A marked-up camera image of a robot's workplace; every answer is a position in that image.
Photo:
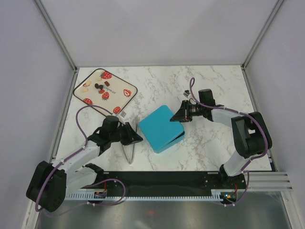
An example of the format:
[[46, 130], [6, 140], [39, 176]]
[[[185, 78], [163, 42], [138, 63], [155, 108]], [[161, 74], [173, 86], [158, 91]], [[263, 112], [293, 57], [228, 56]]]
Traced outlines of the metal tongs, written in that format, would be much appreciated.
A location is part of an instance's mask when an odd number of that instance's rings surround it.
[[[139, 118], [138, 116], [135, 116], [133, 119], [129, 121], [131, 127], [133, 130], [138, 133], [138, 123], [139, 123]], [[133, 163], [134, 160], [134, 152], [135, 152], [135, 143], [131, 143], [128, 146], [122, 146], [124, 155], [126, 157], [126, 160], [129, 165]]]

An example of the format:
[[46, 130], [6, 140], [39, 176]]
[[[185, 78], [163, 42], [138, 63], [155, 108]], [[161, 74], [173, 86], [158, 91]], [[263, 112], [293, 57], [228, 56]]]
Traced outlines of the teal box lid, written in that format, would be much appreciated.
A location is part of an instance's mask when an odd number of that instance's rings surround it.
[[170, 108], [162, 105], [139, 122], [139, 128], [153, 150], [171, 142], [184, 131], [181, 123], [170, 122], [172, 116]]

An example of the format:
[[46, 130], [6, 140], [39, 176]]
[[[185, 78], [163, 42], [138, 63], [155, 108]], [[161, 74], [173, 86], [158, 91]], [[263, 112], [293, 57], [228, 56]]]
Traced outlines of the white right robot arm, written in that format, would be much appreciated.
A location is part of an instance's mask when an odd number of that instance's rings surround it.
[[235, 183], [235, 176], [241, 174], [253, 159], [257, 159], [272, 147], [272, 140], [264, 119], [259, 112], [241, 114], [215, 103], [212, 90], [198, 91], [199, 101], [183, 100], [171, 122], [191, 122], [193, 117], [202, 116], [211, 122], [221, 123], [232, 129], [235, 151], [230, 159], [221, 165], [218, 183], [229, 188]]

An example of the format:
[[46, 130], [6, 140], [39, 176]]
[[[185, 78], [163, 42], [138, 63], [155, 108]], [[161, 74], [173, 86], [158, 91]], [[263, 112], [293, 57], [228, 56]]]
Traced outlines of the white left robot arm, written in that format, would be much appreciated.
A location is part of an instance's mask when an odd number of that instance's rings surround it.
[[42, 161], [37, 166], [26, 191], [26, 197], [35, 202], [37, 212], [56, 211], [65, 197], [83, 187], [100, 188], [104, 183], [102, 169], [91, 163], [107, 151], [112, 143], [129, 146], [143, 141], [130, 123], [118, 117], [105, 117], [102, 125], [75, 152], [52, 163]]

